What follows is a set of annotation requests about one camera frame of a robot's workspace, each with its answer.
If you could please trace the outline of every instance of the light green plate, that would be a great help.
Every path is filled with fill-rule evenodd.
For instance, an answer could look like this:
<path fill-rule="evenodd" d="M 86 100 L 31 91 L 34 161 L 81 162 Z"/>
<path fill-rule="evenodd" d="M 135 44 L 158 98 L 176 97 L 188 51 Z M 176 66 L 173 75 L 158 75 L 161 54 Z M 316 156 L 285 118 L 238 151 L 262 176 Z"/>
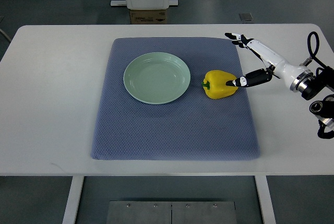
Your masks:
<path fill-rule="evenodd" d="M 190 71 L 182 59 L 169 53 L 147 53 L 134 59 L 124 71 L 124 86 L 137 100 L 165 104 L 188 88 Z"/>

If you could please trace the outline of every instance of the blue mat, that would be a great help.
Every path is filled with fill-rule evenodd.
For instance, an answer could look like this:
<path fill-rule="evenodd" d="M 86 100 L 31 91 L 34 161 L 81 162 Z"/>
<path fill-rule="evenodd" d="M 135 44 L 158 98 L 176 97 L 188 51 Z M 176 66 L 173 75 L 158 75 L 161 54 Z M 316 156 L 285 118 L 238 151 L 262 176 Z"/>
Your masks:
<path fill-rule="evenodd" d="M 145 104 L 123 85 L 136 57 L 167 52 L 189 67 L 187 91 L 173 102 Z M 259 157 L 246 89 L 209 99 L 201 82 L 213 69 L 242 76 L 236 47 L 216 38 L 123 38 L 113 43 L 91 156 L 102 160 L 250 160 Z"/>

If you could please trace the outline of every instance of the white table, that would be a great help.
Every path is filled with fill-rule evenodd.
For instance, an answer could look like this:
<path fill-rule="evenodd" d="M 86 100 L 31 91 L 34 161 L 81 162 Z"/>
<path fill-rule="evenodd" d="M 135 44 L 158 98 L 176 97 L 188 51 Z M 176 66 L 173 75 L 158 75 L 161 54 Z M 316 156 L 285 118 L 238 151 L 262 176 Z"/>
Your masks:
<path fill-rule="evenodd" d="M 248 88 L 261 156 L 251 161 L 104 161 L 90 150 L 112 43 L 125 37 L 216 37 L 225 32 L 261 40 L 292 64 L 317 54 L 334 66 L 334 53 L 316 25 L 91 25 L 24 26 L 0 62 L 0 175 L 285 175 L 334 174 L 334 141 L 317 137 L 312 101 L 279 79 Z M 263 67 L 237 49 L 244 73 Z M 310 66 L 315 71 L 317 65 Z"/>

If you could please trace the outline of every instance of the floor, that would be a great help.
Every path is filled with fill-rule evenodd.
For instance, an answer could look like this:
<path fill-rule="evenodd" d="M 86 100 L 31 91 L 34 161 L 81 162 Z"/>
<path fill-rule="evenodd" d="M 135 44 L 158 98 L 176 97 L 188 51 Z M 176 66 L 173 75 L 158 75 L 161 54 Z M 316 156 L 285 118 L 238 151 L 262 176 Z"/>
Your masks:
<path fill-rule="evenodd" d="M 128 9 L 110 7 L 110 1 L 0 0 L 0 28 L 12 38 L 24 25 L 130 24 Z M 332 0 L 178 1 L 178 7 L 167 10 L 169 24 L 242 23 L 239 14 L 251 13 L 252 23 L 314 23 L 320 26 L 334 50 Z M 0 35 L 0 60 L 8 45 L 9 42 Z M 141 180 L 145 182 L 138 188 Z M 150 188 L 157 181 L 160 186 L 155 188 L 160 193 L 153 194 Z M 190 186 L 184 188 L 193 191 L 168 187 L 168 183 L 180 181 Z M 120 192 L 117 194 L 112 190 L 116 185 Z M 239 192 L 234 185 L 240 186 Z M 268 185 L 277 223 L 334 223 L 334 211 L 330 207 L 334 204 L 334 176 L 269 176 Z M 61 223 L 69 187 L 70 177 L 0 177 L 0 223 Z M 105 223 L 99 211 L 100 207 L 105 211 L 105 205 L 99 205 L 99 199 L 148 197 L 225 198 L 242 202 L 243 211 L 237 213 L 238 223 L 261 223 L 254 190 L 252 178 L 135 178 L 132 182 L 124 178 L 119 181 L 86 178 L 77 223 Z M 102 192 L 110 197 L 105 198 Z M 90 219 L 85 215 L 89 210 Z"/>

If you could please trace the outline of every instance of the robotic arm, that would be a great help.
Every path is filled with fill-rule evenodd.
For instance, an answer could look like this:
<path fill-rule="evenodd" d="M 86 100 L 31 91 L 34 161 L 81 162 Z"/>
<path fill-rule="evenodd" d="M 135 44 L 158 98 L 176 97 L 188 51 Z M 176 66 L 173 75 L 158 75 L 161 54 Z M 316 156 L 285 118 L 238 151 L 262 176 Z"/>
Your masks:
<path fill-rule="evenodd" d="M 311 37 L 315 36 L 317 46 L 315 52 L 311 48 Z M 272 49 L 265 46 L 256 39 L 249 39 L 243 34 L 225 33 L 232 43 L 241 48 L 251 50 L 260 60 L 263 61 L 266 69 L 259 69 L 246 74 L 236 80 L 226 82 L 227 86 L 251 87 L 269 82 L 272 76 L 276 76 L 284 81 L 285 86 L 293 92 L 301 92 L 305 100 L 315 97 L 324 87 L 334 91 L 334 69 L 323 64 L 317 57 L 319 49 L 319 36 L 316 32 L 311 32 L 307 38 L 308 51 L 310 57 L 301 65 L 290 64 L 285 58 Z M 321 67 L 313 75 L 307 65 L 315 60 Z M 334 131 L 325 133 L 326 126 L 334 130 L 334 95 L 327 96 L 323 101 L 315 101 L 309 107 L 318 119 L 320 138 L 333 138 Z"/>

